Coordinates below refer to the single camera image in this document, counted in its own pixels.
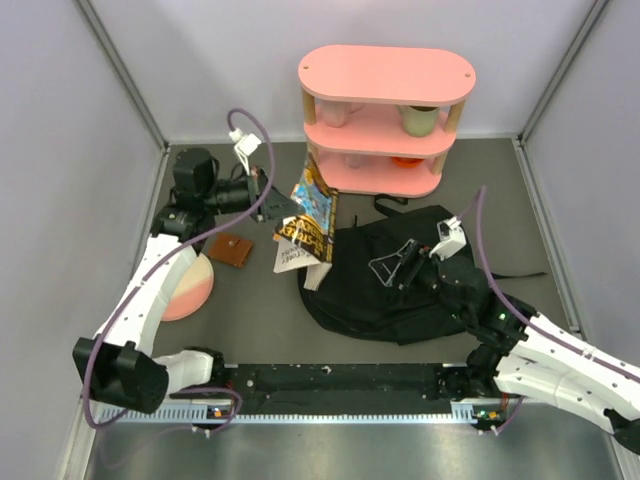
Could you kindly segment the black student backpack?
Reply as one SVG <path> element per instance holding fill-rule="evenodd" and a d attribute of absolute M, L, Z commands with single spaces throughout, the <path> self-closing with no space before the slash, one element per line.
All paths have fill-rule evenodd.
<path fill-rule="evenodd" d="M 440 205 L 400 212 L 381 205 L 383 198 L 374 198 L 383 219 L 336 230 L 332 267 L 317 291 L 304 289 L 306 272 L 298 273 L 302 302 L 322 328 L 398 345 L 468 332 L 504 352 L 525 339 L 518 317 L 534 317 L 537 310 L 516 298 L 509 300 L 513 307 L 508 309 L 492 289 L 486 312 L 478 320 L 462 320 L 421 295 L 417 299 L 405 296 L 399 290 L 399 279 L 393 287 L 384 287 L 368 262 L 399 250 L 409 239 L 432 249 L 439 242 L 437 223 L 453 215 Z"/>

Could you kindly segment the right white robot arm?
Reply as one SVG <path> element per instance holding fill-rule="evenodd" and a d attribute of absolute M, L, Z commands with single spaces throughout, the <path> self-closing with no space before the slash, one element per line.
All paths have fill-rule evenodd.
<path fill-rule="evenodd" d="M 481 241 L 439 205 L 407 210 L 380 194 L 381 219 L 336 228 L 334 191 L 300 181 L 275 230 L 276 272 L 295 271 L 301 301 L 324 329 L 400 346 L 468 333 L 462 371 L 477 396 L 531 398 L 639 448 L 639 370 L 505 294 Z"/>

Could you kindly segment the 169-storey treehouse book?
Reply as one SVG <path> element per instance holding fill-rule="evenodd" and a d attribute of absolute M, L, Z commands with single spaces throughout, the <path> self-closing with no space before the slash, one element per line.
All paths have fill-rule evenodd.
<path fill-rule="evenodd" d="M 273 271 L 305 268 L 303 288 L 317 291 L 333 263 L 338 191 L 325 182 L 311 153 L 289 199 L 301 212 L 277 224 Z"/>

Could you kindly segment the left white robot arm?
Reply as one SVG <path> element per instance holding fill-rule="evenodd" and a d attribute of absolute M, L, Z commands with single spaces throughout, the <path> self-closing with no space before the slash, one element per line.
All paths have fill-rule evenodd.
<path fill-rule="evenodd" d="M 181 279 L 197 260 L 206 239 L 246 218 L 264 221 L 273 196 L 273 169 L 239 162 L 242 175 L 222 178 L 218 160 L 204 148 L 180 152 L 172 169 L 169 201 L 154 216 L 143 258 L 109 319 L 91 338 L 79 338 L 72 357 L 83 381 L 86 422 L 99 422 L 95 402 L 152 414 L 172 394 L 216 396 L 226 387 L 220 353 L 191 347 L 151 356 L 161 320 Z"/>

